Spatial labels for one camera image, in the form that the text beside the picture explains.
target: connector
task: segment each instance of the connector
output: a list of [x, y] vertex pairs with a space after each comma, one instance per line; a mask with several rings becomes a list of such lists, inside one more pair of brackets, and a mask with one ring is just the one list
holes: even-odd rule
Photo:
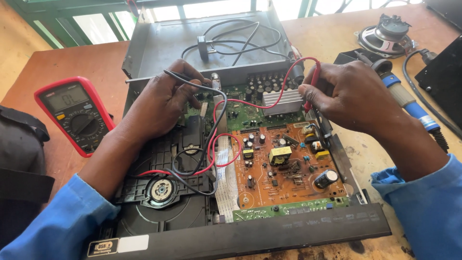
[[425, 65], [428, 65], [433, 59], [438, 56], [435, 52], [429, 51], [427, 49], [423, 49], [420, 51], [420, 55], [422, 55], [422, 60], [424, 61]]

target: soldering iron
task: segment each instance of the soldering iron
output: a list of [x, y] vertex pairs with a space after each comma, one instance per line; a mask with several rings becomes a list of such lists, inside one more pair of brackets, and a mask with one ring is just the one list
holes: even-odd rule
[[433, 120], [430, 115], [417, 104], [415, 98], [403, 87], [401, 80], [391, 72], [393, 63], [389, 60], [380, 59], [376, 62], [372, 62], [366, 55], [355, 51], [358, 60], [369, 65], [379, 75], [382, 82], [390, 90], [393, 98], [398, 102], [400, 107], [404, 108], [409, 115], [417, 118], [425, 127], [428, 133], [430, 133], [437, 144], [448, 153], [448, 143], [441, 133], [441, 127], [438, 123]]

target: red multimeter case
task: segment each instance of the red multimeter case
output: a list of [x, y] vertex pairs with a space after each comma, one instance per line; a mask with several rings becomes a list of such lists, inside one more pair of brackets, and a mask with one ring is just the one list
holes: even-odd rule
[[53, 82], [35, 91], [34, 98], [82, 157], [90, 157], [116, 126], [86, 78]]

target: workbench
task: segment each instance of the workbench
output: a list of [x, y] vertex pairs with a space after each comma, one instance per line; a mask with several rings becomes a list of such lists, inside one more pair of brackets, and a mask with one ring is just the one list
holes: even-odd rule
[[[376, 24], [382, 13], [402, 16], [403, 20], [412, 25], [408, 35], [420, 44], [419, 48], [427, 48], [437, 53], [461, 34], [449, 22], [428, 10], [425, 4], [322, 15], [283, 21], [282, 24], [291, 43], [304, 56], [313, 56], [322, 62], [332, 63], [338, 53], [359, 48], [353, 33]], [[35, 52], [1, 102], [1, 105], [32, 114], [46, 124], [51, 136], [51, 140], [44, 146], [47, 174], [56, 179], [52, 197], [83, 167], [87, 159], [80, 157], [63, 133], [39, 108], [34, 101], [33, 93], [57, 80], [71, 76], [86, 77], [94, 84], [108, 112], [114, 115], [114, 122], [119, 123], [128, 89], [125, 84], [127, 77], [121, 70], [128, 44], [129, 42], [116, 42]], [[392, 60], [393, 73], [401, 80], [404, 79], [401, 72], [403, 61], [404, 57]], [[309, 68], [311, 61], [305, 62], [305, 66]], [[424, 63], [416, 56], [408, 64], [409, 74], [413, 77], [423, 67]], [[413, 93], [405, 81], [403, 85]], [[426, 93], [423, 95], [441, 112]], [[448, 141], [449, 151], [462, 158], [462, 141], [436, 121], [442, 126], [441, 131]], [[383, 205], [393, 235], [353, 243], [237, 257], [232, 258], [233, 260], [412, 259], [413, 253], [393, 209], [383, 202], [370, 185], [370, 174], [392, 167], [392, 160], [372, 137], [335, 124], [333, 128], [350, 158], [360, 187], [368, 190], [373, 202]]]

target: blue shirt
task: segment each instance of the blue shirt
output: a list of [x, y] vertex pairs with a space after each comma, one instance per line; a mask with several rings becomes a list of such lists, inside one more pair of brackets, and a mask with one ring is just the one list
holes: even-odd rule
[[[373, 173], [372, 186], [394, 207], [417, 259], [461, 258], [462, 163], [454, 155], [440, 170], [407, 183], [396, 168]], [[74, 175], [0, 251], [0, 260], [77, 260], [83, 240], [118, 211]]]

